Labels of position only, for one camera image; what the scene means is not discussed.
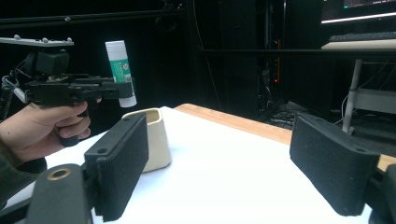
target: hand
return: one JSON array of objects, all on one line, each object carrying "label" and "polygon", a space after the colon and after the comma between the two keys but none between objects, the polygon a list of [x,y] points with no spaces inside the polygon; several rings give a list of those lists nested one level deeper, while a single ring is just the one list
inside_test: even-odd
[{"label": "hand", "polygon": [[87,103],[73,106],[47,107],[29,104],[0,123],[0,143],[7,159],[15,166],[46,157],[64,148],[58,138],[91,134],[90,118],[77,115],[87,109]]}]

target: monitor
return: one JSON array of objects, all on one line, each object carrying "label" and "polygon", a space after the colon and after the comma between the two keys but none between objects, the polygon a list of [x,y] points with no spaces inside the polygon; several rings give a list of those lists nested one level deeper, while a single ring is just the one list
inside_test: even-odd
[{"label": "monitor", "polygon": [[321,24],[396,18],[396,0],[322,0]]}]

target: white cup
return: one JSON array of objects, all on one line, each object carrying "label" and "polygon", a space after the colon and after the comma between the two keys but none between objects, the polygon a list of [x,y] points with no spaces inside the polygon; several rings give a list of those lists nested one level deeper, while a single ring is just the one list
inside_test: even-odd
[{"label": "white cup", "polygon": [[163,114],[159,108],[149,108],[124,114],[122,118],[146,113],[148,123],[148,162],[143,172],[153,171],[167,166],[172,158],[168,145]]}]

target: keyboard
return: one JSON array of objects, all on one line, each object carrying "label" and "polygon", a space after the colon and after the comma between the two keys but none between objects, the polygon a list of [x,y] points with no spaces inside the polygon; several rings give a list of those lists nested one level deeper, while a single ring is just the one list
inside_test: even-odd
[{"label": "keyboard", "polygon": [[329,42],[396,39],[396,32],[332,35]]}]

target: sleeve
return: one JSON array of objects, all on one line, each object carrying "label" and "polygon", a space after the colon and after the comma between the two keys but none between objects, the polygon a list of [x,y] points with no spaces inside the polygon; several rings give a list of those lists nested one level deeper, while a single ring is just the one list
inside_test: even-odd
[{"label": "sleeve", "polygon": [[28,161],[15,168],[0,149],[0,209],[14,194],[33,183],[38,175],[47,170],[44,158]]}]

